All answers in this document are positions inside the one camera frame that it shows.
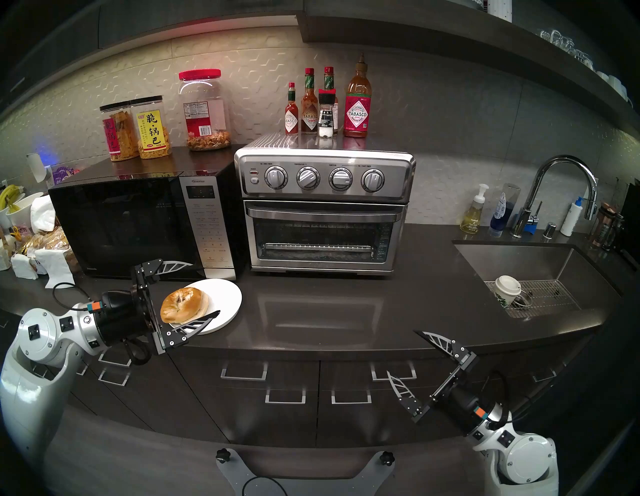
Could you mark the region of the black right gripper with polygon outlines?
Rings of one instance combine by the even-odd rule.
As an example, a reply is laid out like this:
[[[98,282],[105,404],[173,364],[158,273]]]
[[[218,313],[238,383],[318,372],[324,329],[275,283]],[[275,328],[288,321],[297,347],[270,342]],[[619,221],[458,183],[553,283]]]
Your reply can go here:
[[[463,434],[471,434],[487,417],[487,407],[481,406],[479,397],[467,386],[466,373],[475,366],[477,355],[466,345],[460,344],[459,340],[430,331],[413,332],[439,351],[455,368],[425,404],[407,387],[403,379],[388,371],[387,378],[399,404],[416,424],[428,411],[435,409],[446,415]]]

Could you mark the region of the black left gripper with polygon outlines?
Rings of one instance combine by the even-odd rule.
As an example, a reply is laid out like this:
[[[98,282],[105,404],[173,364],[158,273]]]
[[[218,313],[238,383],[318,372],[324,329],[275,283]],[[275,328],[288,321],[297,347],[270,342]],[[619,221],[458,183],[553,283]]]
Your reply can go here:
[[[95,325],[103,343],[111,348],[121,344],[129,357],[137,349],[143,357],[161,355],[165,350],[187,344],[201,334],[219,315],[220,310],[208,313],[185,324],[173,327],[161,324],[153,306],[149,286],[167,275],[194,265],[161,258],[132,267],[130,290],[109,290],[102,294],[100,309],[95,311]]]

